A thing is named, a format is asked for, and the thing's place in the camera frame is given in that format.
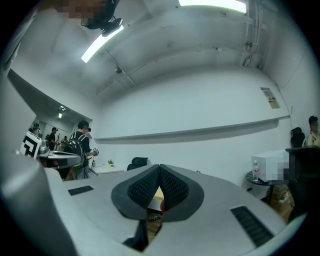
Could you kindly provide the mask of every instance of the small round table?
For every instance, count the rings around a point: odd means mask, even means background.
[[[272,193],[274,191],[274,186],[278,186],[278,185],[284,185],[286,183],[285,180],[269,180],[264,182],[262,179],[258,178],[257,181],[253,181],[252,180],[252,171],[249,171],[246,175],[245,175],[245,179],[255,185],[260,185],[260,186],[270,186],[270,192],[269,192],[269,196],[268,196],[268,201],[267,204],[270,205],[271,203],[271,199],[272,199]]]

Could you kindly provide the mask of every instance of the white wall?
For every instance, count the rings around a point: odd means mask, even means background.
[[[260,87],[270,88],[272,109]],[[154,79],[102,110],[95,139],[217,128],[285,117],[278,87],[257,70],[186,70]]]
[[[313,50],[296,25],[276,17],[263,69],[280,88],[292,126],[307,135],[310,116],[320,117],[320,69]]]
[[[260,87],[271,88],[272,109]],[[187,70],[152,80],[102,110],[99,156],[127,169],[134,157],[229,180],[246,187],[251,155],[290,146],[289,113],[275,83],[256,70]],[[212,128],[198,132],[192,129]],[[180,134],[168,132],[180,131]],[[167,133],[164,136],[150,135]],[[145,134],[148,136],[126,137]],[[259,198],[265,189],[256,190]]]

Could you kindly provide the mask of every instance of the floor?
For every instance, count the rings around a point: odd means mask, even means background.
[[[148,229],[148,240],[149,243],[156,237],[156,233],[161,225],[161,216],[162,214],[157,214],[153,212],[148,212],[148,221],[147,221],[147,229]]]

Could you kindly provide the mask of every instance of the white desk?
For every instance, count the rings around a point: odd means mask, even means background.
[[[90,168],[90,170],[98,177],[112,173],[124,172],[121,168],[110,167],[109,165],[97,165],[96,167]]]

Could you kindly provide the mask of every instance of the white box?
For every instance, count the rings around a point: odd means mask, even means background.
[[[284,169],[289,168],[289,153],[283,150],[268,151],[251,157],[258,164],[259,178],[264,182],[284,179]]]
[[[36,159],[42,140],[32,132],[27,131],[20,147],[20,152],[30,158]]]

